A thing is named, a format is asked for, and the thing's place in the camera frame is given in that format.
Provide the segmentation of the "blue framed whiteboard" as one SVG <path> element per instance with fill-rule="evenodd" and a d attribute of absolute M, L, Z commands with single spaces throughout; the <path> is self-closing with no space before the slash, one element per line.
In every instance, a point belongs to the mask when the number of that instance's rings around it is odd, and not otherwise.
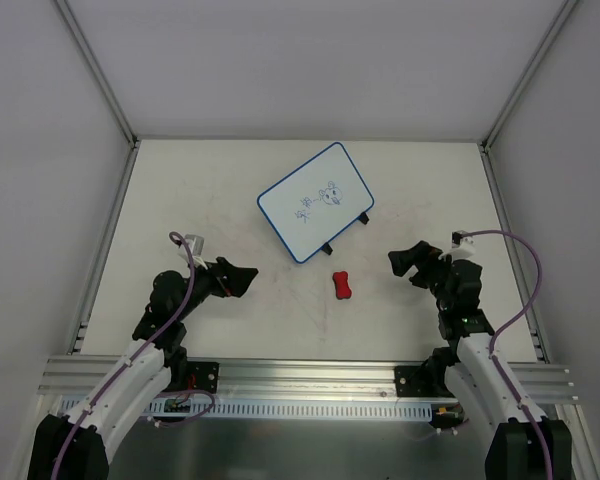
<path fill-rule="evenodd" d="M 257 197 L 259 209 L 298 264 L 322 251 L 374 204 L 371 190 L 340 142 Z"/>

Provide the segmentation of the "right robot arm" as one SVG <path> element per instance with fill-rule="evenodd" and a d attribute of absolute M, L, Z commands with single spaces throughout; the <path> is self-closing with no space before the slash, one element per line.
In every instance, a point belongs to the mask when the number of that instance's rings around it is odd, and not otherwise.
<path fill-rule="evenodd" d="M 400 397 L 453 397 L 481 438 L 488 479 L 568 479 L 572 436 L 526 392 L 500 353 L 480 307 L 482 268 L 472 240 L 454 235 L 449 251 L 425 241 L 388 254 L 392 272 L 432 294 L 446 346 L 417 368 L 394 370 Z"/>

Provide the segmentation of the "red bone-shaped eraser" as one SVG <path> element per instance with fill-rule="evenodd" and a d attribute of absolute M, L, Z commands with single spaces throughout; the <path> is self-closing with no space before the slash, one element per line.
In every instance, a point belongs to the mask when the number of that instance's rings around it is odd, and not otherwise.
<path fill-rule="evenodd" d="M 335 296 L 338 300 L 350 299 L 352 290 L 349 285 L 349 275 L 346 271 L 334 272 L 332 280 L 335 288 Z"/>

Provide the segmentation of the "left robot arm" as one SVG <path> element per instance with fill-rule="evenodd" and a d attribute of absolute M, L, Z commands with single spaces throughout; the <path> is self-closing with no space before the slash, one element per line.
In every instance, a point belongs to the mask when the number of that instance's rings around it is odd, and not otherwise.
<path fill-rule="evenodd" d="M 223 257 L 190 274 L 158 274 L 132 341 L 76 406 L 48 414 L 34 437 L 30 479 L 105 479 L 119 446 L 152 400 L 184 392 L 189 377 L 184 319 L 208 297 L 240 298 L 258 274 Z"/>

